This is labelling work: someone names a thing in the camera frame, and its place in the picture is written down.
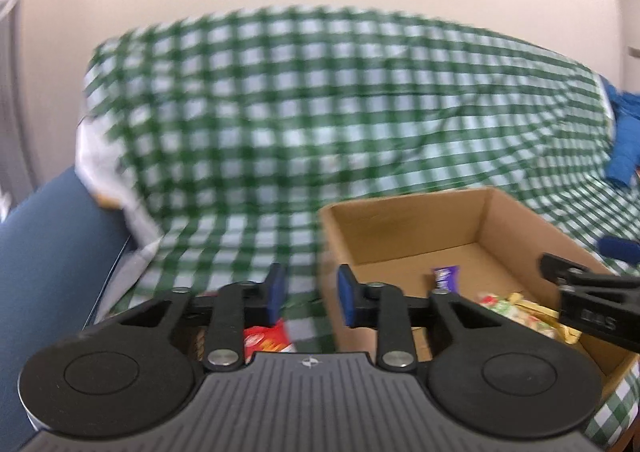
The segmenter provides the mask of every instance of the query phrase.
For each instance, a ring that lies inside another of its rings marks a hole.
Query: purple snack package
[[[433,268],[433,275],[436,276],[436,287],[446,289],[454,293],[458,292],[458,266],[446,266]]]

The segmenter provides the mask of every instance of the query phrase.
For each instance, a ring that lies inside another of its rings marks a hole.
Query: green checkered tablecloth
[[[637,237],[638,188],[602,180],[595,78],[514,38],[351,8],[233,12],[109,40],[88,74],[90,113],[124,146],[122,175],[165,233],[116,309],[262,280],[278,261],[290,336],[329,351],[316,212],[351,197],[491,185],[591,251],[604,233]],[[593,420],[596,441],[637,411],[637,369],[628,385]]]

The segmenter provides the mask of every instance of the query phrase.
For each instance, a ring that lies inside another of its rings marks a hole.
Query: crosshair symbol
[[[308,356],[307,358],[302,360],[300,363],[305,367],[308,367],[309,369],[311,369],[311,368],[314,368],[316,365],[318,365],[320,363],[320,360],[318,360],[317,358],[314,358],[313,356]]]

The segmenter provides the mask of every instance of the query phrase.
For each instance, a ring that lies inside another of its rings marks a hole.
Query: brown package
[[[347,263],[360,282],[395,284],[404,294],[426,296],[434,267],[457,265],[459,293],[477,301],[479,292],[506,297],[514,291],[558,309],[554,284],[538,272],[542,253],[552,253],[609,273],[586,250],[508,194],[491,188],[356,199],[324,207],[325,237],[320,288],[338,349],[375,354],[375,331],[344,325],[337,297],[337,266]],[[414,331],[418,358],[431,359],[424,331]],[[608,397],[637,355],[590,335],[574,347],[602,373]]]

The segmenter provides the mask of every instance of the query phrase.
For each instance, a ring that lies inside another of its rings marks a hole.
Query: red package
[[[273,327],[249,327],[244,330],[244,359],[249,361],[254,352],[295,353],[293,344],[287,337],[282,319]]]

